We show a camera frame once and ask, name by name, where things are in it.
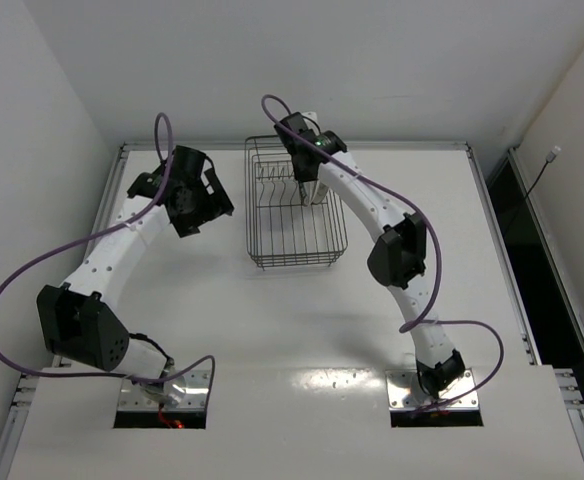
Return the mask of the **orange sunburst plate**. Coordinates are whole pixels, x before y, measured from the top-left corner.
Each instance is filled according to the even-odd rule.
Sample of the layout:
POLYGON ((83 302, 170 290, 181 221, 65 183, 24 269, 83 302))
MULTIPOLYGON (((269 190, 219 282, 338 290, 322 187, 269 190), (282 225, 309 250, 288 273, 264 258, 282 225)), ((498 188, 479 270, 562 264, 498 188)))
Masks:
POLYGON ((317 205, 323 199, 322 184, 320 181, 313 181, 309 191, 309 204, 317 205))

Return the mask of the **green rimmed white plate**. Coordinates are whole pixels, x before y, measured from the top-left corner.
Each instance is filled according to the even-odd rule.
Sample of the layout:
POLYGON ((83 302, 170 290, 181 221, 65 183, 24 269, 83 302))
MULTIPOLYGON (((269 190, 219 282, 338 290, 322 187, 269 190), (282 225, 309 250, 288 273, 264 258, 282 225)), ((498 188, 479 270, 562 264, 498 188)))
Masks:
POLYGON ((299 182, 299 196, 302 206, 310 206, 313 199, 314 181, 299 182))

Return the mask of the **white plate grey flower pattern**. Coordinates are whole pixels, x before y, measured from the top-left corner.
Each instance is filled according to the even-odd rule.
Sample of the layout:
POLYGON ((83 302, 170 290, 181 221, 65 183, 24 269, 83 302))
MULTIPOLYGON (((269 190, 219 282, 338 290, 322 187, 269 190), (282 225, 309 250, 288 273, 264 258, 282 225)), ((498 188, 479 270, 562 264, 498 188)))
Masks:
POLYGON ((319 183, 317 187, 317 192, 315 196, 315 200, 317 204, 320 204, 324 201, 325 197, 329 192, 329 187, 323 183, 319 183))

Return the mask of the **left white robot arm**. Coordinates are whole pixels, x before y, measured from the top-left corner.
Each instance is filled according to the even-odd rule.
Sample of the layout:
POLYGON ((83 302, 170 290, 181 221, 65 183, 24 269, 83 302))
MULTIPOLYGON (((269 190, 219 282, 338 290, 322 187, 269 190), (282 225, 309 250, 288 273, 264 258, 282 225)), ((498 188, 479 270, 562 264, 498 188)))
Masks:
POLYGON ((210 157, 178 145, 170 168, 138 175, 113 223, 63 283, 45 286, 36 306, 46 348, 53 354, 118 374, 163 405, 178 404, 186 379, 173 359, 146 336, 129 332, 116 308, 133 270, 166 229, 187 237, 234 211, 210 157))

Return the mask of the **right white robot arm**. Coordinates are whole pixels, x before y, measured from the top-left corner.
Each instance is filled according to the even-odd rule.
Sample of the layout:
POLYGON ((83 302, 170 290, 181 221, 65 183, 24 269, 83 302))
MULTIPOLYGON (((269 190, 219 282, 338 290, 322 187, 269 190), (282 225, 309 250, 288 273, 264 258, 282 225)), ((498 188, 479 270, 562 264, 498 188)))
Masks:
POLYGON ((350 208, 374 242, 367 259, 372 277, 386 287, 405 320, 401 331, 411 335, 421 389, 433 399, 460 377, 465 365, 460 352, 437 323, 433 310, 441 283, 441 260, 436 260, 434 280, 425 278, 427 242, 435 252, 440 243, 427 232, 422 212, 380 184, 368 179, 345 143, 333 132, 316 133, 299 112, 275 123, 290 154, 295 179, 316 182, 334 191, 350 208))

